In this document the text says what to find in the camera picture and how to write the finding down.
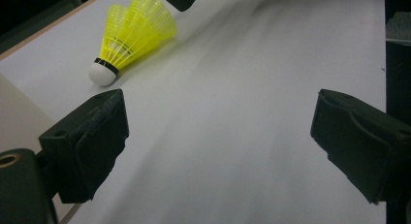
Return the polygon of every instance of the shuttlecock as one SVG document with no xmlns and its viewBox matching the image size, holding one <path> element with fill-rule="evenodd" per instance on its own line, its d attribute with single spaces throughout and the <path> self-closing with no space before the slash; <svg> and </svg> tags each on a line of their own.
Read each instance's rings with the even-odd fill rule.
<svg viewBox="0 0 411 224">
<path fill-rule="evenodd" d="M 160 0 L 131 0 L 128 8 L 111 5 L 90 78 L 102 86 L 111 84 L 119 70 L 159 47 L 175 31 L 174 19 Z"/>
</svg>

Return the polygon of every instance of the white table surface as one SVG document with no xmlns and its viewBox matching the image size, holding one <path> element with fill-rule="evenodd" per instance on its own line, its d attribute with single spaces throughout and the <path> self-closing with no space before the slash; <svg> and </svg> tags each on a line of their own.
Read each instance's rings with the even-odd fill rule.
<svg viewBox="0 0 411 224">
<path fill-rule="evenodd" d="M 109 87 L 97 0 L 0 62 L 53 121 L 122 88 L 130 138 L 71 223 L 385 223 L 309 131 L 321 88 L 385 109 L 384 0 L 169 4 L 178 33 Z"/>
</svg>

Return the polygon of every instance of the black band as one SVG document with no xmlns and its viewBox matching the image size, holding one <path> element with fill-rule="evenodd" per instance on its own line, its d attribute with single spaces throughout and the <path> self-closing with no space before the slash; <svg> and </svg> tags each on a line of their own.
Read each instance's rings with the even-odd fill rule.
<svg viewBox="0 0 411 224">
<path fill-rule="evenodd" d="M 107 69 L 111 70 L 115 75 L 118 75 L 118 69 L 115 68 L 115 66 L 111 65 L 110 62 L 103 60 L 99 57 L 96 58 L 96 60 L 94 60 L 95 63 L 98 63 L 104 67 L 106 67 Z"/>
</svg>

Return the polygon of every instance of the yellow shuttlecock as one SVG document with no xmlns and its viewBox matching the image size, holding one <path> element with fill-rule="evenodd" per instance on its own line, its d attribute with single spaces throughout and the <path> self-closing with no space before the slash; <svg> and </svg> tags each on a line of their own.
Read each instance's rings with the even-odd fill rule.
<svg viewBox="0 0 411 224">
<path fill-rule="evenodd" d="M 111 84 L 119 70 L 175 34 L 175 22 L 160 0 L 131 0 L 109 7 L 100 56 L 89 70 L 99 85 Z"/>
</svg>

